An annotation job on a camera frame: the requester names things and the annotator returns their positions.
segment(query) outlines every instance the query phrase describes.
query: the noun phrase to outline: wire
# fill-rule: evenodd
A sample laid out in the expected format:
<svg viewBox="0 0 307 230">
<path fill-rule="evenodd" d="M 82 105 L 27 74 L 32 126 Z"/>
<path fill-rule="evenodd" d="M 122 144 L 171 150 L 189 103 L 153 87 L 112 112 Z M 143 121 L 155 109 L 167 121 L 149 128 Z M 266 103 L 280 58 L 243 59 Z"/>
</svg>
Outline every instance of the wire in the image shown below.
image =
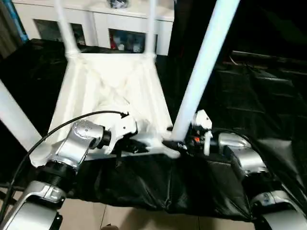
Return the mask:
<svg viewBox="0 0 307 230">
<path fill-rule="evenodd" d="M 18 165 L 15 174 L 10 182 L 10 185 L 8 187 L 6 196 L 3 200 L 3 204 L 1 207 L 1 211 L 0 211 L 0 223 L 2 223 L 6 210 L 7 210 L 7 206 L 9 205 L 9 201 L 10 198 L 12 196 L 12 192 L 13 192 L 13 185 L 19 175 L 19 172 L 22 171 L 22 169 L 25 166 L 26 160 L 28 159 L 28 157 L 30 156 L 30 154 L 44 141 L 46 140 L 48 137 L 50 137 L 52 134 L 54 134 L 56 131 L 58 131 L 59 129 L 63 128 L 66 125 L 69 125 L 72 122 L 75 122 L 79 119 L 82 119 L 84 117 L 87 116 L 92 116 L 92 115 L 96 115 L 96 114 L 120 114 L 122 117 L 125 117 L 127 114 L 119 112 L 119 111 L 112 111 L 112 110 L 104 110 L 104 111 L 96 111 L 96 112 L 92 112 L 92 113 L 88 113 L 88 114 L 84 114 L 82 116 L 76 117 L 72 120 L 69 120 L 65 123 L 63 123 L 62 125 L 59 125 L 58 127 L 54 128 L 53 130 L 51 130 L 49 133 L 47 133 L 44 137 L 42 137 L 35 145 L 33 145 L 33 147 L 28 151 L 28 153 L 24 156 L 24 158 L 22 159 L 22 161 L 20 162 L 20 164 Z"/>
<path fill-rule="evenodd" d="M 238 66 L 239 64 L 238 63 L 236 63 L 233 59 L 232 59 L 232 57 L 231 56 L 229 56 L 229 58 L 230 58 L 230 60 L 232 61 L 232 63 L 234 63 L 236 66 Z"/>
</svg>

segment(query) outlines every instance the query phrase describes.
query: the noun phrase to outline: white tubular frame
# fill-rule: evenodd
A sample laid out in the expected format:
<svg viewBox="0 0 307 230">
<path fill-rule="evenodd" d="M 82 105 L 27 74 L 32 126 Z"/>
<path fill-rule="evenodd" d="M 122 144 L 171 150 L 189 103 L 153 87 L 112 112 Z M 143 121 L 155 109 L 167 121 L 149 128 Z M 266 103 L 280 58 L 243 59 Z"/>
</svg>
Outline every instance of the white tubular frame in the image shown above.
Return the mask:
<svg viewBox="0 0 307 230">
<path fill-rule="evenodd" d="M 19 143 L 29 151 L 42 137 L 0 81 L 0 119 Z"/>
<path fill-rule="evenodd" d="M 186 137 L 239 3 L 240 0 L 216 1 L 175 121 L 172 140 L 183 141 Z"/>
<path fill-rule="evenodd" d="M 69 23 L 67 22 L 64 9 L 62 6 L 62 0 L 55 0 L 54 1 L 54 8 L 58 14 L 58 25 L 62 35 L 62 39 L 65 45 L 65 54 L 66 57 L 69 58 L 71 56 L 75 56 L 80 53 L 79 49 L 77 48 L 76 39 L 73 36 L 73 31 Z"/>
<path fill-rule="evenodd" d="M 149 15 L 148 15 L 148 28 L 145 42 L 145 54 L 155 54 L 155 11 L 157 7 L 157 0 L 150 0 L 149 2 Z"/>
</svg>

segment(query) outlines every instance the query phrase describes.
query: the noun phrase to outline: black fabric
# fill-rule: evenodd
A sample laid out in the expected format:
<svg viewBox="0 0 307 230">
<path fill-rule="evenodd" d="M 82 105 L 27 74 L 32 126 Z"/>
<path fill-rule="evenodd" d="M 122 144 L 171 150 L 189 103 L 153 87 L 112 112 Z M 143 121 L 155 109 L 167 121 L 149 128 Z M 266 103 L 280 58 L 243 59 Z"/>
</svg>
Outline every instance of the black fabric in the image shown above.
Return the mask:
<svg viewBox="0 0 307 230">
<path fill-rule="evenodd" d="M 81 47 L 83 52 L 111 52 Z M 193 66 L 184 59 L 157 57 L 157 71 L 174 121 Z M 66 60 L 57 42 L 32 40 L 0 63 L 1 80 L 41 134 L 54 112 Z M 217 64 L 200 109 L 214 128 L 234 129 L 250 138 L 269 169 L 307 210 L 307 93 L 303 75 Z M 24 150 L 1 128 L 0 182 L 5 186 Z M 33 179 L 31 166 L 18 187 Z M 115 206 L 133 206 L 251 221 L 246 194 L 231 162 L 221 156 L 164 155 L 84 162 L 70 196 Z"/>
<path fill-rule="evenodd" d="M 169 54 L 190 56 L 194 62 L 216 0 L 181 0 L 175 7 Z M 305 2 L 301 0 L 240 1 L 222 53 L 233 50 L 306 59 Z"/>
</svg>

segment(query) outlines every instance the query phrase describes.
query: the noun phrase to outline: black tarp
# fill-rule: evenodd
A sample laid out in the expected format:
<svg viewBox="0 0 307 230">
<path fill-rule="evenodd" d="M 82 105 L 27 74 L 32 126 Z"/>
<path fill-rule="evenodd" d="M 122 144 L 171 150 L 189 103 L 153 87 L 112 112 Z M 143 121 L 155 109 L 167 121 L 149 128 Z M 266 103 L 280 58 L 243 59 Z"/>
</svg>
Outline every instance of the black tarp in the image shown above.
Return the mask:
<svg viewBox="0 0 307 230">
<path fill-rule="evenodd" d="M 83 52 L 110 52 L 82 47 Z M 1 80 L 41 134 L 48 130 L 66 68 L 62 44 L 32 40 L 0 63 Z M 157 57 L 158 75 L 174 121 L 192 70 L 182 59 Z M 307 78 L 277 70 L 217 64 L 200 109 L 214 128 L 250 137 L 269 169 L 307 210 Z M 6 186 L 25 151 L 1 126 L 0 182 Z M 141 207 L 250 221 L 247 197 L 231 162 L 219 156 L 164 155 L 84 162 L 70 196 L 115 206 Z M 33 179 L 29 166 L 18 182 Z"/>
</svg>

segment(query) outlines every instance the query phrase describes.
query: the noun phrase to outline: tiled floor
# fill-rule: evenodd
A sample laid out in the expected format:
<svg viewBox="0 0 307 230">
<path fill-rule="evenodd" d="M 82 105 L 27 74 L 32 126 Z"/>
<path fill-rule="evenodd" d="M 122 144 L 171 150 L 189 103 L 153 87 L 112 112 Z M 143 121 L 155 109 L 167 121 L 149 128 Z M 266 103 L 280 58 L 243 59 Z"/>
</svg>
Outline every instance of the tiled floor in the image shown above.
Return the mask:
<svg viewBox="0 0 307 230">
<path fill-rule="evenodd" d="M 63 216 L 60 230 L 100 230 L 108 224 L 118 226 L 119 230 L 254 230 L 251 223 L 170 215 L 71 199 L 65 200 L 59 212 Z"/>
</svg>

